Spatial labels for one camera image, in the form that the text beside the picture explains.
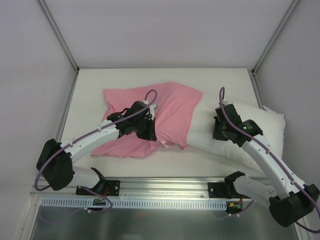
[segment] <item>black clamp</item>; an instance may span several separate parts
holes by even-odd
[[[224,110],[229,120],[241,129],[243,132],[251,135],[262,135],[263,131],[261,128],[253,121],[246,120],[242,122],[241,117],[238,115],[235,106],[233,104],[224,105]],[[215,109],[216,115],[214,117],[214,130],[213,130],[213,139],[220,141],[232,141],[234,144],[237,144],[240,148],[245,142],[250,142],[251,138],[235,130],[225,118],[222,108],[218,107]]]
[[[208,182],[208,194],[210,199],[239,199],[241,194],[237,193],[234,181],[244,176],[241,171],[236,171],[224,178],[224,182]]]
[[[120,193],[120,181],[119,180],[108,180],[106,179],[101,172],[99,172],[96,168],[91,168],[95,173],[99,176],[99,182],[90,190],[94,193],[104,196],[112,196],[118,197]],[[78,186],[75,191],[76,195],[80,196],[92,196],[93,194],[86,191],[85,189]]]
[[[126,118],[146,107],[147,105],[144,102],[135,101],[130,108],[125,108],[121,112],[114,112],[110,114],[106,119],[115,122],[120,119]],[[155,121],[155,118],[152,118],[152,115],[150,114],[150,110],[146,108],[136,116],[130,117],[127,120],[116,123],[115,125],[116,128],[119,130],[119,138],[123,135],[136,133],[136,136],[139,139],[157,141]]]

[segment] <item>white backdrop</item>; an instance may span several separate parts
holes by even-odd
[[[264,104],[285,116],[283,160],[320,188],[319,0],[299,3],[257,74]],[[316,211],[308,220],[319,229]],[[320,240],[319,234],[313,236]]]
[[[80,67],[252,69],[292,0],[47,0]]]
[[[75,73],[35,0],[1,1],[0,33],[0,239],[11,240]]]

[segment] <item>wrinkled fabric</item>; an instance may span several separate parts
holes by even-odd
[[[147,157],[159,146],[179,145],[181,149],[188,146],[187,137],[193,111],[201,100],[203,93],[192,87],[177,82],[165,82],[131,89],[104,89],[103,94],[109,106],[103,120],[111,113],[130,108],[135,101],[143,101],[151,89],[157,91],[155,104],[155,135],[157,141],[137,138],[135,133],[125,135],[117,140],[103,144],[92,151],[91,156],[111,156],[118,158]],[[151,92],[147,98],[154,98]]]

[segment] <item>white pillow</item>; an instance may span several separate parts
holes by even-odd
[[[219,107],[218,96],[203,94],[201,101],[195,107],[187,137],[188,145],[206,152],[222,155],[229,159],[261,171],[257,163],[238,145],[232,141],[213,139],[216,116],[215,109]],[[240,102],[234,102],[234,107],[242,121],[251,119],[262,129],[275,153],[282,157],[284,147],[284,130],[286,122],[283,114],[278,114],[269,108],[262,110]]]

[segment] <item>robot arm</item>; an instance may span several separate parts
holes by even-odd
[[[156,105],[152,102],[148,105],[147,100],[136,101],[130,108],[112,113],[97,127],[79,137],[62,142],[54,139],[47,141],[36,165],[39,174],[35,180],[35,189],[41,191],[51,187],[58,191],[66,186],[84,186],[97,194],[103,194],[107,184],[104,176],[93,167],[85,169],[74,164],[95,148],[133,132],[140,139],[156,141]],[[40,175],[49,183],[45,188],[38,187]]]
[[[213,138],[230,140],[246,151],[272,184],[264,185],[238,171],[225,178],[227,192],[230,195],[238,193],[248,196],[269,208],[273,218],[283,227],[288,227],[312,212],[319,197],[319,189],[314,184],[306,185],[277,157],[263,131],[254,121],[242,122],[234,105],[223,104],[221,100],[220,92],[220,107],[215,109],[217,117]]]

